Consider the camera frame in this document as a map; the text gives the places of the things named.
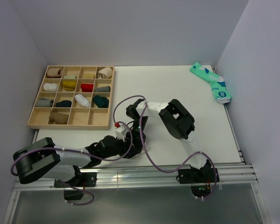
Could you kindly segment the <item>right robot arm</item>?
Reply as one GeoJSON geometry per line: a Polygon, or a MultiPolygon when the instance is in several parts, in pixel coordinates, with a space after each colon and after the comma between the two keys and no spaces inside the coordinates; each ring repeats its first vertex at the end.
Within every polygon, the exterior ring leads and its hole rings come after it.
{"type": "Polygon", "coordinates": [[[189,161],[193,178],[198,182],[203,182],[209,176],[209,171],[215,169],[209,156],[201,152],[194,133],[194,117],[177,99],[173,99],[168,103],[154,103],[138,99],[126,108],[126,115],[133,120],[132,133],[128,134],[128,137],[133,139],[133,150],[137,153],[144,150],[148,160],[157,170],[163,173],[173,173],[189,161]],[[176,169],[163,170],[149,156],[145,147],[146,136],[144,134],[148,118],[161,119],[169,134],[179,140],[184,149],[193,150],[193,154],[176,169]]]}

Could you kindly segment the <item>white sock with black stripes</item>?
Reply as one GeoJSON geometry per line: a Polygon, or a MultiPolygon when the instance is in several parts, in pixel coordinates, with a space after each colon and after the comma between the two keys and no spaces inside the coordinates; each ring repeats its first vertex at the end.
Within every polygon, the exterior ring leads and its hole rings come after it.
{"type": "Polygon", "coordinates": [[[151,147],[149,147],[149,146],[145,146],[145,148],[143,147],[142,150],[141,150],[141,152],[143,154],[145,153],[145,149],[146,149],[147,152],[149,152],[151,150],[151,147]]]}

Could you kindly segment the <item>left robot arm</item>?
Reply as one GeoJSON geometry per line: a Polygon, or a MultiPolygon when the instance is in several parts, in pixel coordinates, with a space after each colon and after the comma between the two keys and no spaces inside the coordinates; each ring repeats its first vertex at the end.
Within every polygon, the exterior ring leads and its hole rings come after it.
{"type": "Polygon", "coordinates": [[[48,178],[75,187],[85,181],[81,168],[93,168],[103,161],[131,159],[141,150],[141,140],[135,136],[122,140],[107,135],[82,149],[62,148],[46,137],[14,153],[11,173],[19,177],[21,184],[48,178]]]}

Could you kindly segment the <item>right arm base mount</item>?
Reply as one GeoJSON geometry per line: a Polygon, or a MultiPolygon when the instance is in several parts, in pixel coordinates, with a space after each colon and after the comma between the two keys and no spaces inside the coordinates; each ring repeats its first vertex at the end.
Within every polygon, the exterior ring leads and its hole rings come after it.
{"type": "Polygon", "coordinates": [[[219,175],[214,173],[214,170],[211,168],[206,175],[203,175],[200,171],[197,171],[194,168],[189,169],[180,169],[178,175],[175,178],[180,184],[199,184],[197,186],[191,186],[191,192],[194,196],[205,198],[207,197],[212,189],[211,184],[219,182],[219,175]]]}

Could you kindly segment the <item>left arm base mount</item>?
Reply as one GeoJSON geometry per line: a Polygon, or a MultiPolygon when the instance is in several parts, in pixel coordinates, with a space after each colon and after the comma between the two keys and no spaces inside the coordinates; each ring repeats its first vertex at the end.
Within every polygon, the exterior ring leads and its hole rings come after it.
{"type": "Polygon", "coordinates": [[[86,188],[95,187],[97,181],[97,173],[80,173],[78,177],[63,182],[61,180],[54,181],[54,188],[63,188],[63,197],[67,203],[82,206],[90,204],[94,201],[94,195],[86,188]],[[90,201],[79,203],[86,195],[91,197],[90,201]]]}

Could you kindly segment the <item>tan ribbed sock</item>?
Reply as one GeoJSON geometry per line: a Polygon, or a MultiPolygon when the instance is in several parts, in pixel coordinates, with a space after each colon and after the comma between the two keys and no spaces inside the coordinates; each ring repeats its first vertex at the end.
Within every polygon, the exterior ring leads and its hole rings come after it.
{"type": "Polygon", "coordinates": [[[56,112],[56,111],[51,111],[50,116],[49,116],[49,124],[58,124],[58,125],[66,125],[68,122],[69,115],[56,112]]]}

